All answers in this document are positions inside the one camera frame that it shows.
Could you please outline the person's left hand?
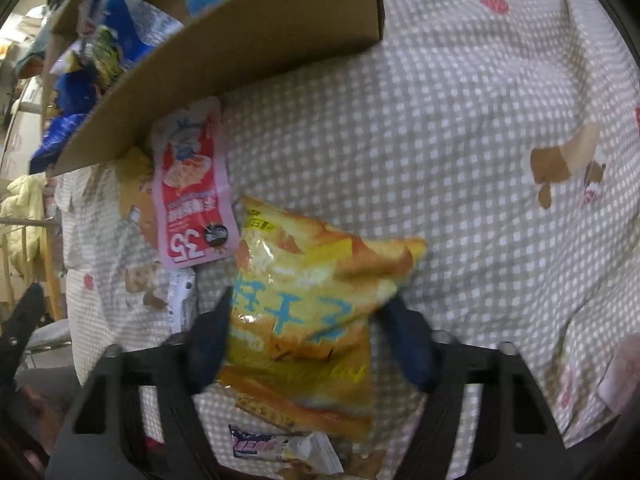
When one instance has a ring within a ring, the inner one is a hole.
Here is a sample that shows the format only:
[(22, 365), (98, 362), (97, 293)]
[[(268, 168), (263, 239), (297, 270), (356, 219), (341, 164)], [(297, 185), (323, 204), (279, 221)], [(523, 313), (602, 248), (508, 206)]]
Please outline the person's left hand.
[(29, 386), (18, 388), (10, 403), (9, 414), (18, 426), (42, 446), (44, 452), (52, 454), (61, 429), (61, 419), (43, 396)]

